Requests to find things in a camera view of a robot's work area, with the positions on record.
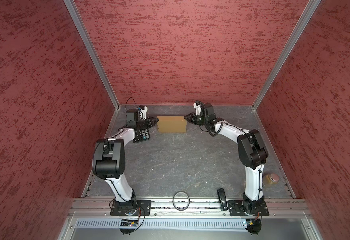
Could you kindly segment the brown cardboard box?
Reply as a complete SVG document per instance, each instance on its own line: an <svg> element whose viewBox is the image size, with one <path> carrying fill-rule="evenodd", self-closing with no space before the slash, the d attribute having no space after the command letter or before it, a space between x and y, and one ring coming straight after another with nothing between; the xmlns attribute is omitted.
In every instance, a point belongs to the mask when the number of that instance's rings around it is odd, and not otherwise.
<svg viewBox="0 0 350 240"><path fill-rule="evenodd" d="M187 121L182 116L158 116L159 133L186 133Z"/></svg>

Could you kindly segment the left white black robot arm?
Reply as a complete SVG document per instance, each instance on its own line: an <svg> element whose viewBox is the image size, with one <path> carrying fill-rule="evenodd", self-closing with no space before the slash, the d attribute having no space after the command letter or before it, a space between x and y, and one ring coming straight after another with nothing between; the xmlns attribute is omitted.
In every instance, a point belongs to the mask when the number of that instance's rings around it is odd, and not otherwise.
<svg viewBox="0 0 350 240"><path fill-rule="evenodd" d="M114 136L99 139L95 144L92 171L95 176L107 182L115 200L122 210L137 208L136 195L124 175L126 169L125 146L151 139L149 128L158 122L155 117L147 116L148 107L139 106L126 111L126 125Z"/></svg>

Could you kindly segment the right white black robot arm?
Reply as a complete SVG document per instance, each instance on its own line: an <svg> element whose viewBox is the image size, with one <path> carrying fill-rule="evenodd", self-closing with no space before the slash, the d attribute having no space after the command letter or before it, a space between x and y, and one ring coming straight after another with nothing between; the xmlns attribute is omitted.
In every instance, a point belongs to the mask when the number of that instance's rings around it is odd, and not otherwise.
<svg viewBox="0 0 350 240"><path fill-rule="evenodd" d="M185 116L187 122L205 127L211 137L222 135L237 144L239 160L246 174L242 209L249 216L260 212L265 207L263 172L269 156L260 132L234 126L216 117L210 103L195 101L194 108L194 113Z"/></svg>

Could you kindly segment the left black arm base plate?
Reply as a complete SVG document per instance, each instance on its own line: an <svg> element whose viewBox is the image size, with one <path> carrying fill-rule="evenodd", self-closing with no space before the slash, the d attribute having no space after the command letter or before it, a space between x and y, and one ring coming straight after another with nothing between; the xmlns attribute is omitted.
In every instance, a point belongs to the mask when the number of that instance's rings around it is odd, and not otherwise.
<svg viewBox="0 0 350 240"><path fill-rule="evenodd" d="M114 201L111 205L111 216L149 216L151 211L151 200L136 200L131 202Z"/></svg>

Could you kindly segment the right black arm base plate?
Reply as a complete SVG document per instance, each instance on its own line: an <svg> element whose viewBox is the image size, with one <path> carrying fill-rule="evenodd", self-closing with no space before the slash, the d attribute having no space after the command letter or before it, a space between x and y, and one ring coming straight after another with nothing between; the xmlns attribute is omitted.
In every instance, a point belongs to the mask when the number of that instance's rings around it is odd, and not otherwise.
<svg viewBox="0 0 350 240"><path fill-rule="evenodd" d="M232 217L268 217L270 215L265 201L228 201L228 210Z"/></svg>

